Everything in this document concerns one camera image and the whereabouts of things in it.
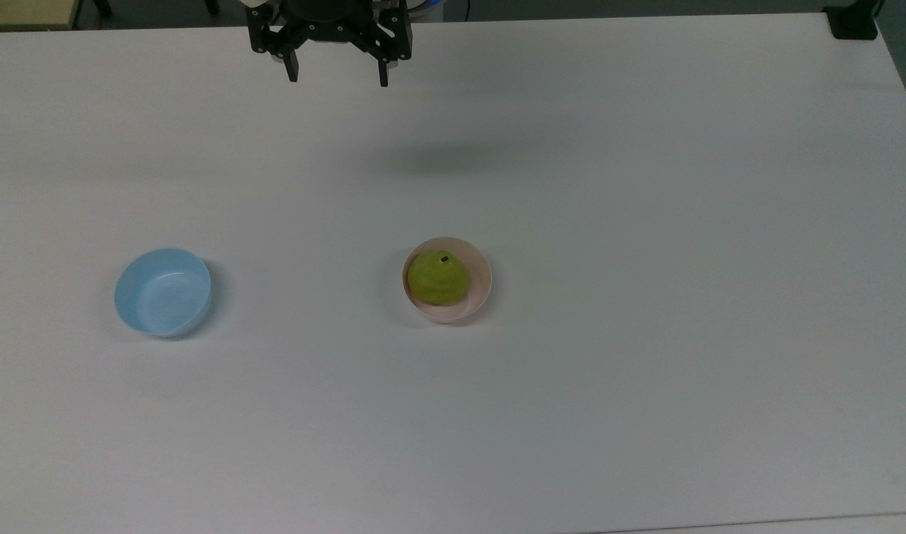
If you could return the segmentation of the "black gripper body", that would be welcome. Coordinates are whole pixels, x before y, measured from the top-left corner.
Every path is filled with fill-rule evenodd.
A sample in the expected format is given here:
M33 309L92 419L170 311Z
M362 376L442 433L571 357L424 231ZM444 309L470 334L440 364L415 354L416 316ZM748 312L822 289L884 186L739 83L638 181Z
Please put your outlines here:
M278 44L307 40L348 42L352 36L368 44L388 43L376 24L371 1L281 1L284 21L274 38Z

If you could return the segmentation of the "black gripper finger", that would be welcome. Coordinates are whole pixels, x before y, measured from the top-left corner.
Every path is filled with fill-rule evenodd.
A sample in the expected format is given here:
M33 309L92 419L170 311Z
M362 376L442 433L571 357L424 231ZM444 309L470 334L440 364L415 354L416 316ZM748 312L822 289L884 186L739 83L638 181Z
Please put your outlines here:
M288 22L276 11L248 11L248 37L250 47L257 54L267 54L283 64L290 82L297 82L300 74L296 52L287 47L291 31Z
M381 87L388 87L388 71L412 57L413 33L408 11L369 14L356 30L358 48L377 60Z

